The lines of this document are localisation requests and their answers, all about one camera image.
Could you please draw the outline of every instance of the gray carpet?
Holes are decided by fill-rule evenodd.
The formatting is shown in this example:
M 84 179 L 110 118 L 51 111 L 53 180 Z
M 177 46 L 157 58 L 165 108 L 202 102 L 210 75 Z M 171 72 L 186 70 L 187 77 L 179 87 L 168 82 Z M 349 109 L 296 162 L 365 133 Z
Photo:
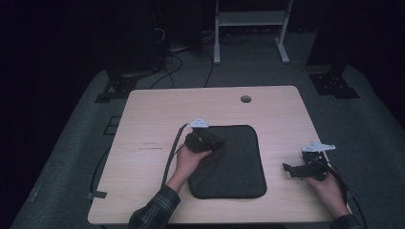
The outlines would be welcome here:
M 207 87 L 293 85 L 298 88 L 322 142 L 334 144 L 329 158 L 360 202 L 369 228 L 403 228 L 405 218 L 405 135 L 402 127 L 373 92 L 367 78 L 348 67 L 344 78 L 360 95 L 336 99 L 318 95 L 309 73 L 325 67 L 306 67 L 314 33 L 288 33 L 286 49 L 291 60 L 284 65 L 274 45 L 275 35 L 253 35 L 237 46 L 222 46 L 222 64 L 215 66 Z M 205 49 L 212 54 L 212 45 Z M 176 88 L 202 87 L 211 63 L 204 52 L 177 54 L 182 67 L 173 73 Z M 168 71 L 179 61 L 167 58 Z M 141 79 L 137 89 L 149 87 L 164 72 Z M 105 72 L 78 102 L 53 149 L 32 193 L 12 228 L 100 228 L 87 221 L 91 202 L 86 199 L 98 161 L 114 137 L 104 135 L 110 117 L 121 115 L 125 99 L 95 103 L 108 81 Z M 155 88 L 170 88 L 164 78 Z M 354 214 L 359 218 L 352 201 Z M 287 229 L 328 228 L 327 223 L 286 224 Z M 107 228 L 125 228 L 107 225 Z

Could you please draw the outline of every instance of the white metal rack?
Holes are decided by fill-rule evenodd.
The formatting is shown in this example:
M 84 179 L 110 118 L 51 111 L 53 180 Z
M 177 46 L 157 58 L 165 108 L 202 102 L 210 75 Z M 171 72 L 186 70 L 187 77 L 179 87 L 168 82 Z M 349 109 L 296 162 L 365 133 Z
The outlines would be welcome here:
M 286 49 L 284 48 L 283 41 L 286 35 L 292 3 L 293 0 L 288 0 L 288 7 L 286 10 L 220 12 L 220 4 L 219 0 L 217 0 L 215 9 L 214 63 L 221 63 L 220 27 L 281 25 L 282 29 L 280 37 L 275 38 L 275 42 L 283 63 L 288 64 L 289 58 Z

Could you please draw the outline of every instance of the human hand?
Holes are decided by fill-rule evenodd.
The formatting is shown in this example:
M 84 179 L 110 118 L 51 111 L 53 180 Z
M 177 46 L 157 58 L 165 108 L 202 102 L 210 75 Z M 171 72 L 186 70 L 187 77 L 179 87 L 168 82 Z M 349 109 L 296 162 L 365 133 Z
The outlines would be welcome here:
M 343 200 L 339 182 L 332 174 L 328 172 L 323 181 L 313 177 L 305 177 L 304 180 L 313 188 L 334 219 L 351 213 Z
M 185 181 L 197 169 L 200 160 L 211 154 L 211 152 L 194 153 L 187 146 L 182 145 L 177 152 L 176 171 L 166 185 L 178 193 Z

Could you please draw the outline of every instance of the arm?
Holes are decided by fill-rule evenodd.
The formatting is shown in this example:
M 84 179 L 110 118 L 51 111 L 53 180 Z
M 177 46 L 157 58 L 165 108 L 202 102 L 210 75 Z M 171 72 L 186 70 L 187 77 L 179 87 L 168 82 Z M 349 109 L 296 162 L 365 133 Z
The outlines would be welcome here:
M 129 221 L 129 228 L 164 228 L 180 203 L 181 187 L 196 170 L 200 160 L 210 153 L 196 154 L 186 146 L 181 146 L 177 153 L 175 173 L 145 207 L 134 212 Z
M 363 228 L 357 219 L 351 214 L 345 204 L 340 186 L 334 176 L 330 173 L 323 181 L 318 181 L 312 177 L 304 180 L 313 188 L 322 203 L 328 208 L 333 216 L 332 229 L 361 229 Z

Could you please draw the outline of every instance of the plaid sleeve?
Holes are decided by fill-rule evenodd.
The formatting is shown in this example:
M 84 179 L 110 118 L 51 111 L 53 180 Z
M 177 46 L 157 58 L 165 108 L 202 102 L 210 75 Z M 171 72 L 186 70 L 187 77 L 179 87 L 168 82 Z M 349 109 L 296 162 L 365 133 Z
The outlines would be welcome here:
M 330 224 L 331 229 L 363 229 L 363 226 L 358 222 L 358 220 L 352 215 L 345 215 L 338 219 L 335 219 Z
M 134 212 L 128 226 L 130 229 L 165 228 L 179 203 L 179 195 L 163 186 L 145 207 Z

